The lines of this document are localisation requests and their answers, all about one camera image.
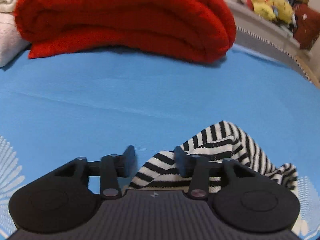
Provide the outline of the black white striped garment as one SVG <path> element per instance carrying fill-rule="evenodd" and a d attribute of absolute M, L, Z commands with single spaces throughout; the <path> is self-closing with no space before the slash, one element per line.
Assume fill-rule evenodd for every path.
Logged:
<path fill-rule="evenodd" d="M 202 155 L 212 163 L 232 158 L 279 185 L 296 192 L 298 172 L 295 165 L 276 167 L 261 147 L 240 127 L 228 121 L 211 125 L 180 145 L 188 155 Z M 150 158 L 132 178 L 131 190 L 182 190 L 187 192 L 191 178 L 182 178 L 172 151 L 160 151 Z"/>

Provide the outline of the folded red sweater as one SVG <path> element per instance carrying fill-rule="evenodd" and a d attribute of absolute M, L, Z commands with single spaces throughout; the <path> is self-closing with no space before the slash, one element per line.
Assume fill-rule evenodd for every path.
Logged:
<path fill-rule="evenodd" d="M 211 63 L 236 38 L 224 0 L 18 0 L 14 16 L 31 59 L 125 46 Z"/>

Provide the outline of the folded cream white clothes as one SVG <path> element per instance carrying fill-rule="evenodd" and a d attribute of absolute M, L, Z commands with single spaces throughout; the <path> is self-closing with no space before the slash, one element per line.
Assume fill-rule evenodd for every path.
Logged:
<path fill-rule="evenodd" d="M 25 41 L 15 24 L 14 10 L 18 0 L 1 0 L 1 67 L 7 65 L 29 42 Z"/>

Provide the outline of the blue white patterned bedspread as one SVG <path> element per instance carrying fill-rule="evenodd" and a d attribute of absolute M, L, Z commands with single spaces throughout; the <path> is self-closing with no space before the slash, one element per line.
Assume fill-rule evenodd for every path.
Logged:
<path fill-rule="evenodd" d="M 15 231 L 9 197 L 76 158 L 133 145 L 142 166 L 222 120 L 272 163 L 291 163 L 302 201 L 297 232 L 319 237 L 319 89 L 288 66 L 234 46 L 208 66 L 99 49 L 1 68 L 1 239 Z"/>

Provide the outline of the red plush toy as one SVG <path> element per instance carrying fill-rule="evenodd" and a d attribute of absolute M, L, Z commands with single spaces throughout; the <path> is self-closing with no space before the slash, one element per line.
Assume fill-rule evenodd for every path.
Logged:
<path fill-rule="evenodd" d="M 293 11 L 297 24 L 293 37 L 300 43 L 300 49 L 311 50 L 319 38 L 319 12 L 304 3 L 295 4 Z"/>

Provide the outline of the yellow plush toy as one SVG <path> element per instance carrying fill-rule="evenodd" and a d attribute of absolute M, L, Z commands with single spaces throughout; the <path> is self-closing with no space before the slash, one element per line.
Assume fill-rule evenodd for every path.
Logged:
<path fill-rule="evenodd" d="M 293 22 L 293 9 L 288 0 L 248 0 L 253 11 L 265 20 L 286 24 Z"/>

